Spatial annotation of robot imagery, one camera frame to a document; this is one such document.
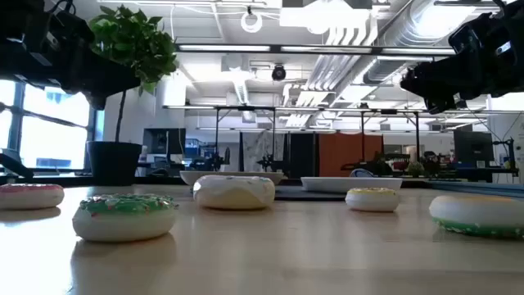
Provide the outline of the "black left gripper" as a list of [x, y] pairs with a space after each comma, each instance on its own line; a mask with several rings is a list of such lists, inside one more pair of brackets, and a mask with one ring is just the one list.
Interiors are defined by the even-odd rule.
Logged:
[[89, 49], [94, 34], [73, 0], [0, 0], [0, 79], [81, 93], [95, 110], [140, 85], [134, 71]]

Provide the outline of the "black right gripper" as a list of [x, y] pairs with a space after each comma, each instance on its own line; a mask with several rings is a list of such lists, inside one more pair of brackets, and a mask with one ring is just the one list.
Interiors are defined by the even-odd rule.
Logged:
[[[499, 11], [483, 13], [448, 38], [457, 55], [408, 68], [400, 87], [425, 98], [430, 114], [467, 107], [461, 98], [524, 92], [524, 0], [493, 0]], [[446, 99], [428, 99], [443, 96]]]

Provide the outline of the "small yellow sprinkled donut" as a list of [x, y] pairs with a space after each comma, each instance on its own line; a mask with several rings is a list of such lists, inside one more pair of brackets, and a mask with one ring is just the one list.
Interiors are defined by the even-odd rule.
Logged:
[[400, 204], [400, 196], [389, 188], [352, 188], [345, 202], [353, 211], [393, 212]]

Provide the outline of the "large green yellow striped donut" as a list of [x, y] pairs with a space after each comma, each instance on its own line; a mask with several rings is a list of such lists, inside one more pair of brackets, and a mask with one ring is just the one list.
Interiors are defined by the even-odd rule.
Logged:
[[524, 201], [509, 197], [435, 197], [429, 213], [450, 232], [478, 237], [524, 239]]

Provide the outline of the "small pink sprinkled donut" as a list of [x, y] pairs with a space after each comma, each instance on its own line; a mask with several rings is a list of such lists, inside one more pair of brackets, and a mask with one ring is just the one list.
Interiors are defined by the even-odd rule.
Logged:
[[58, 184], [4, 184], [0, 186], [0, 210], [56, 207], [64, 196], [64, 189]]

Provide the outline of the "small green sprinkled donut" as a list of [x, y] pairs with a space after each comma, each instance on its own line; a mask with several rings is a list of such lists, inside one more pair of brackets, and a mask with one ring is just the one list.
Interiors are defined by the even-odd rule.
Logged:
[[91, 242], [133, 242], [167, 234], [178, 205], [157, 194], [100, 194], [82, 200], [72, 218], [78, 236]]

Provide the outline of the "large white frosted donut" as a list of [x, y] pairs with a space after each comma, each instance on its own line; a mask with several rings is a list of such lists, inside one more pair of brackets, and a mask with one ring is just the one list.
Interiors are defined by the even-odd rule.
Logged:
[[194, 183], [192, 191], [200, 207], [213, 209], [264, 209], [275, 199], [273, 181], [259, 176], [205, 175]]

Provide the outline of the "green leafy plant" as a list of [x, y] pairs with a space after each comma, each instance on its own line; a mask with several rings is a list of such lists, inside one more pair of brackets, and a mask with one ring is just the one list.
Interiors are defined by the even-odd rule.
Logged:
[[162, 78], [178, 66], [174, 40], [159, 27], [162, 18], [124, 5], [116, 9], [101, 6], [100, 10], [88, 22], [94, 33], [92, 50], [133, 72], [139, 79], [139, 85], [133, 87], [138, 98], [153, 94]]

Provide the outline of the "black computer monitor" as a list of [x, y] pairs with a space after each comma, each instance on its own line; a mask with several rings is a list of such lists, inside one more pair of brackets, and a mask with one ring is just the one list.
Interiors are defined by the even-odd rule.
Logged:
[[182, 155], [185, 152], [185, 129], [144, 129], [143, 145], [149, 154]]
[[483, 161], [487, 167], [494, 160], [492, 137], [488, 133], [473, 131], [454, 131], [454, 154], [457, 162], [476, 166]]

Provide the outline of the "large window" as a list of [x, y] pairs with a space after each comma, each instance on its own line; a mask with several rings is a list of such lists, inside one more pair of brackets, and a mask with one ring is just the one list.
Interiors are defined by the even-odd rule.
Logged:
[[83, 170], [92, 137], [93, 110], [82, 93], [35, 88], [0, 79], [0, 104], [24, 112], [0, 112], [0, 150], [18, 152], [29, 168]]

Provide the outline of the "black plant pot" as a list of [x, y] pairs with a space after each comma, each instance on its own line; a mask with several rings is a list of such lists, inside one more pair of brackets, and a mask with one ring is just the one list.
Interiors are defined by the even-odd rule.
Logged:
[[98, 186], [130, 186], [142, 146], [136, 143], [87, 142], [92, 177]]

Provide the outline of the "orange partition panel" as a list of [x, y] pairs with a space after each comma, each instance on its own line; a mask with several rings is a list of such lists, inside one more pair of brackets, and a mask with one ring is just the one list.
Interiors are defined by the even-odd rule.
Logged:
[[383, 136], [369, 134], [320, 134], [318, 136], [318, 172], [320, 177], [348, 176], [345, 164], [371, 161], [382, 153]]

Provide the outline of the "tan round plate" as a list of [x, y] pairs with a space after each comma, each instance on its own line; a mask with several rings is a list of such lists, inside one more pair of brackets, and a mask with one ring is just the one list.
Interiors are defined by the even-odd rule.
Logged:
[[271, 179], [275, 185], [279, 184], [284, 178], [282, 172], [234, 172], [234, 171], [199, 171], [199, 170], [183, 170], [180, 173], [183, 182], [189, 186], [193, 186], [199, 178], [206, 175], [225, 175], [225, 176], [258, 176]]

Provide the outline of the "silver ventilation duct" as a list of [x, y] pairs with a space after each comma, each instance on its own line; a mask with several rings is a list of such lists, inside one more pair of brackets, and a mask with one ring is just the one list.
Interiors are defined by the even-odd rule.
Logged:
[[[438, 43], [454, 29], [440, 20], [447, 7], [435, 6], [436, 0], [413, 0], [380, 37], [385, 47], [426, 47]], [[363, 75], [365, 84], [381, 84], [403, 67], [405, 61], [386, 61], [375, 57]]]

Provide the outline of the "black metal frame rig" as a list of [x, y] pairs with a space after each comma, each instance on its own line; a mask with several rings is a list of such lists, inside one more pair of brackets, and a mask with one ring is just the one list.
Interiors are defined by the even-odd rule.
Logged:
[[215, 151], [218, 151], [218, 128], [219, 128], [219, 113], [221, 110], [236, 110], [236, 111], [271, 111], [273, 113], [273, 120], [276, 119], [276, 114], [278, 111], [294, 111], [294, 112], [306, 112], [306, 113], [317, 113], [323, 111], [333, 111], [333, 112], [342, 112], [342, 113], [355, 113], [360, 118], [360, 133], [362, 135], [362, 150], [361, 156], [362, 159], [365, 159], [365, 122], [364, 116], [367, 112], [380, 115], [405, 115], [412, 113], [415, 121], [411, 123], [415, 126], [415, 138], [416, 138], [416, 156], [415, 160], [418, 161], [420, 158], [420, 110], [400, 110], [400, 109], [369, 109], [369, 108], [325, 108], [325, 107], [265, 107], [265, 106], [248, 106], [248, 105], [238, 105], [238, 106], [206, 106], [206, 105], [184, 105], [184, 106], [164, 106], [164, 109], [177, 109], [177, 110], [215, 110]]

